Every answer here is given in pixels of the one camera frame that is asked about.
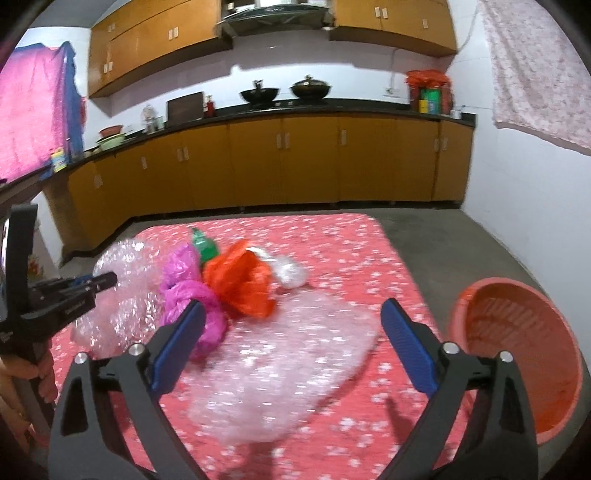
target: blue gripper pad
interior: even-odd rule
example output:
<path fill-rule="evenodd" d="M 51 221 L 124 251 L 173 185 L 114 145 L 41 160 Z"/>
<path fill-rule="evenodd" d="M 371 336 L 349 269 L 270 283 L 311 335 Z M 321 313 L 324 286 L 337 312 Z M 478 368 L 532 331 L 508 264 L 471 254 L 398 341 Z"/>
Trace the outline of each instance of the blue gripper pad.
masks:
<path fill-rule="evenodd" d="M 205 328 L 203 305 L 198 301 L 191 301 L 175 323 L 160 327 L 156 335 L 160 330 L 167 328 L 174 329 L 174 332 L 151 362 L 150 393 L 152 398 L 156 399 L 172 392 L 191 351 L 201 337 Z"/>
<path fill-rule="evenodd" d="M 381 318 L 413 387 L 431 398 L 439 387 L 435 370 L 439 340 L 428 326 L 413 322 L 394 299 L 384 302 Z"/>

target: concrete floor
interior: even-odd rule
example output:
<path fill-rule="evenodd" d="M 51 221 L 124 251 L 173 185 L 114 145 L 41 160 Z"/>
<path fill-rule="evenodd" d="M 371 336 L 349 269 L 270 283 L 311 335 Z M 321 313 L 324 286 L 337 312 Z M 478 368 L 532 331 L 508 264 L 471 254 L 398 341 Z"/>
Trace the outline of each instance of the concrete floor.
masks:
<path fill-rule="evenodd" d="M 447 318 L 458 295 L 477 280 L 485 277 L 508 277 L 540 289 L 511 254 L 461 210 L 376 208 L 347 211 L 365 213 L 380 222 L 392 246 L 400 253 L 410 270 L 442 332 L 447 330 Z M 298 213 L 337 212 L 338 210 Z M 258 215 L 263 214 L 250 213 L 243 216 Z M 137 222 L 118 238 L 130 238 L 154 225 L 230 217 L 233 216 Z M 89 273 L 95 259 L 75 258 L 60 272 L 63 276 Z M 591 378 L 584 366 L 581 399 L 572 419 L 555 439 L 539 448 L 540 476 L 563 454 L 590 410 Z"/>

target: upper cabinet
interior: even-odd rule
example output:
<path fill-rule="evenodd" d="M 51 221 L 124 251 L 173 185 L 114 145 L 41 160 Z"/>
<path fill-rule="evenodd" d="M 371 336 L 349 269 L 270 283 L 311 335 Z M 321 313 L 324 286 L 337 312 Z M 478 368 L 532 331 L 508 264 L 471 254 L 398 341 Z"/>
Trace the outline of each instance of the upper cabinet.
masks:
<path fill-rule="evenodd" d="M 334 0 L 331 40 L 360 41 L 433 57 L 457 52 L 446 0 Z"/>
<path fill-rule="evenodd" d="M 232 47 L 220 0 L 132 0 L 92 29 L 88 90 L 109 96 L 172 65 Z"/>

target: green bottle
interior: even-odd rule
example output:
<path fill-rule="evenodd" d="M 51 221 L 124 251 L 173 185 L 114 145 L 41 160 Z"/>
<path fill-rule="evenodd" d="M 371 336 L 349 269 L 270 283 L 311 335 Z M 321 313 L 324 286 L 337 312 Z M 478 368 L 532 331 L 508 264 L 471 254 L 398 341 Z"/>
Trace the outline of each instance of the green bottle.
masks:
<path fill-rule="evenodd" d="M 193 246 L 199 251 L 201 255 L 201 266 L 212 258 L 219 255 L 217 245 L 211 238 L 198 228 L 193 228 Z"/>

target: metal screw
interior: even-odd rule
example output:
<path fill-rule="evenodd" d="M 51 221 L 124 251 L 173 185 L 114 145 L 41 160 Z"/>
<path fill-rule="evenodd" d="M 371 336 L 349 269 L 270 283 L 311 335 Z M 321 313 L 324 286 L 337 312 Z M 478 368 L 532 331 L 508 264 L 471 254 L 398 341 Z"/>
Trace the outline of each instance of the metal screw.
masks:
<path fill-rule="evenodd" d="M 513 361 L 513 355 L 511 355 L 511 352 L 507 352 L 506 350 L 503 350 L 501 353 L 499 353 L 499 358 L 506 364 L 510 364 Z"/>
<path fill-rule="evenodd" d="M 443 344 L 443 351 L 448 355 L 456 355 L 460 353 L 460 347 L 453 342 L 445 342 Z"/>
<path fill-rule="evenodd" d="M 88 355 L 86 355 L 84 352 L 77 353 L 76 356 L 74 357 L 74 361 L 78 365 L 82 365 L 87 360 L 88 360 Z"/>
<path fill-rule="evenodd" d="M 134 343 L 129 347 L 128 352 L 131 356 L 140 356 L 145 350 L 146 347 L 142 343 Z"/>

